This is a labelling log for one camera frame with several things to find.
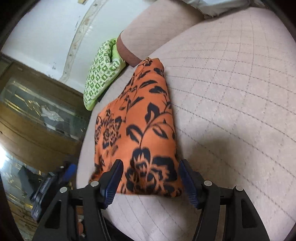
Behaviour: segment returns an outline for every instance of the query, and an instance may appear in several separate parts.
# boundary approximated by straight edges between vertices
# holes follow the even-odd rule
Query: glass panel
[[[49,131],[68,138],[79,140],[87,129],[87,119],[42,95],[41,91],[26,87],[25,80],[11,77],[0,94],[0,101]]]
[[[16,225],[24,240],[32,240],[37,228],[37,223],[31,218],[32,203],[29,196],[24,191],[18,172],[22,166],[28,168],[31,172],[45,177],[45,174],[27,166],[18,159],[12,157],[2,146],[0,146],[0,175],[3,182],[3,187],[11,212],[18,218]]]

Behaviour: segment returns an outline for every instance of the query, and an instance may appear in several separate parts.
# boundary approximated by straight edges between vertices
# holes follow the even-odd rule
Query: folded cloth
[[[121,159],[124,172],[117,192],[179,196],[175,128],[159,59],[146,59],[117,99],[97,116],[95,171],[98,180]]]
[[[116,38],[104,42],[93,60],[83,94],[84,106],[92,110],[97,98],[115,80],[126,63],[116,48]]]

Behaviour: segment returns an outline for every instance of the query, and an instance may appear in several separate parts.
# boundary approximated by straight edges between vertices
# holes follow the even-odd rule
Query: black clamp
[[[179,173],[191,204],[202,210],[193,241],[215,240],[220,205],[226,205],[223,241],[269,241],[255,207],[242,188],[220,188],[193,171],[186,160],[180,161]],[[132,241],[114,226],[108,228],[101,212],[113,202],[122,174],[123,163],[116,160],[99,181],[76,190],[62,187],[43,215],[33,241]],[[84,237],[78,234],[76,206],[83,206]]]
[[[214,241],[220,205],[226,205],[223,241],[269,241],[253,203],[241,187],[220,188],[204,180],[187,160],[179,163],[179,173],[190,203],[202,209],[193,241]]]

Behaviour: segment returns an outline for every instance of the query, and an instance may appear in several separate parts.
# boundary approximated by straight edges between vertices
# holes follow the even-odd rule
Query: wooden cabinet
[[[22,237],[31,240],[38,226],[31,217],[31,212],[10,201],[8,201],[8,205]]]
[[[90,117],[82,94],[15,62],[0,92],[0,145],[12,156],[47,173],[79,153]]]

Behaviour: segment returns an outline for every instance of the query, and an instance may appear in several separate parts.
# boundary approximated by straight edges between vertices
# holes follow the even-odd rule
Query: white cloth
[[[233,8],[244,8],[250,5],[250,0],[182,0],[199,9],[203,14],[218,16]]]
[[[41,116],[43,116],[43,117],[48,117],[49,119],[51,119],[53,121],[64,121],[64,119],[62,117],[60,117],[58,113],[56,113],[52,110],[49,110],[48,108],[45,108],[44,106],[42,106],[41,111],[42,111]]]

